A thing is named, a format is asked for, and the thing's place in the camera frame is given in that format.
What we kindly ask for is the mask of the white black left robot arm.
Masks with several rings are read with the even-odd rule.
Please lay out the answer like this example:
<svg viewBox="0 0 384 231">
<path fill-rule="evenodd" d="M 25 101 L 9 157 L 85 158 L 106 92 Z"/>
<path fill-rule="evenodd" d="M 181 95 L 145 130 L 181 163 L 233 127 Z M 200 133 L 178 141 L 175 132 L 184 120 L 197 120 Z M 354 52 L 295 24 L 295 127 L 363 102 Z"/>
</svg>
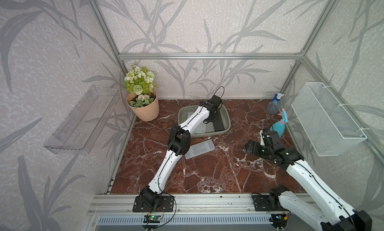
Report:
<svg viewBox="0 0 384 231">
<path fill-rule="evenodd" d="M 186 121 L 172 126 L 166 156 L 154 178 L 140 192 L 140 198 L 152 210 L 159 206 L 166 182 L 175 165 L 189 151 L 191 133 L 202 123 L 216 122 L 221 103 L 222 99 L 214 95 L 208 101 L 200 102 L 196 111 Z"/>
</svg>

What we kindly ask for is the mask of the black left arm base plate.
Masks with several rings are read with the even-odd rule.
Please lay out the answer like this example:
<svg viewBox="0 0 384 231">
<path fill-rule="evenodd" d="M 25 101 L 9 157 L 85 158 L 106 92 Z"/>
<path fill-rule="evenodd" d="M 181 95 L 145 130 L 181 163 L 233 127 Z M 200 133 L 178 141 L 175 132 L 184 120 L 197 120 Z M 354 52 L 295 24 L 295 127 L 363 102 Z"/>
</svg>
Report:
<svg viewBox="0 0 384 231">
<path fill-rule="evenodd" d="M 134 213 L 143 212 L 172 212 L 174 210 L 174 200 L 171 196 L 161 196 L 155 198 L 153 204 L 147 204 L 143 196 L 137 196 L 134 201 L 132 211 Z"/>
</svg>

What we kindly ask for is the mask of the black pencil case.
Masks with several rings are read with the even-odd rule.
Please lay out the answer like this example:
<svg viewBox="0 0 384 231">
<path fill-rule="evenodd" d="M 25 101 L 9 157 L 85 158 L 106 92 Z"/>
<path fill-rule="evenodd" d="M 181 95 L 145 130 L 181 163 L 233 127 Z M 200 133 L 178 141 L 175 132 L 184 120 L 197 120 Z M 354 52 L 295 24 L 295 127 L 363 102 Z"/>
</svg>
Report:
<svg viewBox="0 0 384 231">
<path fill-rule="evenodd" d="M 214 123 L 213 122 L 213 126 L 214 126 L 215 132 L 219 132 L 219 131 L 224 131 L 225 130 L 223 120 L 220 123 Z"/>
</svg>

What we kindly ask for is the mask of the translucent white pencil case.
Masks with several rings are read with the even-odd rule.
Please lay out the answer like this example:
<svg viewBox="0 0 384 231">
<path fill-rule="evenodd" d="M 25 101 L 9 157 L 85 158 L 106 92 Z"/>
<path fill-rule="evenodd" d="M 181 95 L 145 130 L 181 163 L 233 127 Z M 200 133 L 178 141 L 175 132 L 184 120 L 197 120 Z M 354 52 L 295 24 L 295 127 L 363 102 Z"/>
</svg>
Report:
<svg viewBox="0 0 384 231">
<path fill-rule="evenodd" d="M 189 151 L 185 154 L 185 158 L 192 159 L 194 157 L 203 155 L 205 153 L 215 150 L 215 145 L 212 140 L 206 140 L 204 142 L 192 145 Z"/>
<path fill-rule="evenodd" d="M 193 114 L 192 112 L 188 112 L 187 113 L 187 119 L 190 118 L 192 116 L 192 114 Z M 206 127 L 207 127 L 207 124 L 201 123 L 199 126 L 196 127 L 192 136 L 196 137 L 197 135 L 205 134 L 206 133 Z"/>
</svg>

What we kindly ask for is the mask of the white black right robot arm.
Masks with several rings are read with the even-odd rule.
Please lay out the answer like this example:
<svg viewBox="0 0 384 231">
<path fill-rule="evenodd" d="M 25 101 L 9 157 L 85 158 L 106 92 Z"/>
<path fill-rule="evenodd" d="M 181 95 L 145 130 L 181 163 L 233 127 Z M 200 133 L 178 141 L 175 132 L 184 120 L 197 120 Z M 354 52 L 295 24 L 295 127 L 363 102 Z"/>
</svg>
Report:
<svg viewBox="0 0 384 231">
<path fill-rule="evenodd" d="M 285 148 L 278 132 L 264 129 L 261 141 L 248 141 L 247 154 L 285 170 L 310 195 L 317 208 L 281 185 L 268 195 L 252 194 L 256 211 L 289 211 L 317 231 L 370 231 L 372 218 L 340 198 L 310 167 L 295 148 Z"/>
</svg>

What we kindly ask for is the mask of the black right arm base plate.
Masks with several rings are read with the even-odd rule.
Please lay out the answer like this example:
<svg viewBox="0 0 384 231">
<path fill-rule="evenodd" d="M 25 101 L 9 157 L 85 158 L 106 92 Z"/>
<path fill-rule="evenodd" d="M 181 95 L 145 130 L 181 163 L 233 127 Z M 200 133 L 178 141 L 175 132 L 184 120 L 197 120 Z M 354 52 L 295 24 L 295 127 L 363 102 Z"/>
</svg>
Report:
<svg viewBox="0 0 384 231">
<path fill-rule="evenodd" d="M 259 193 L 252 193 L 251 198 L 254 203 L 255 211 L 282 211 L 279 200 L 274 195 L 262 195 Z"/>
</svg>

